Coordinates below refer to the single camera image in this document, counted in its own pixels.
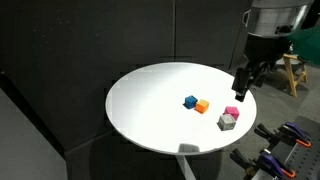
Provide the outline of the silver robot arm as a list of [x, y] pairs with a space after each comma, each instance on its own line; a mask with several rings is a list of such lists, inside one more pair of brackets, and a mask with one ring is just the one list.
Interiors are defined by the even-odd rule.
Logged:
[[232, 89], [243, 102], [252, 85], [261, 87], [269, 71], [289, 50], [290, 35], [302, 26], [315, 0], [253, 0], [243, 14], [247, 28], [245, 67], [236, 71]]

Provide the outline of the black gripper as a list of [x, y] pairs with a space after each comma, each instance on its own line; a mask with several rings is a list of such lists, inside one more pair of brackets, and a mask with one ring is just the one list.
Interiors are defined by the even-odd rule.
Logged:
[[276, 62], [289, 50], [290, 41], [287, 38], [263, 38], [249, 35], [244, 55], [248, 59], [246, 69], [238, 68], [232, 84], [236, 92], [235, 99], [243, 102], [247, 85], [261, 86], [266, 76], [274, 68]]

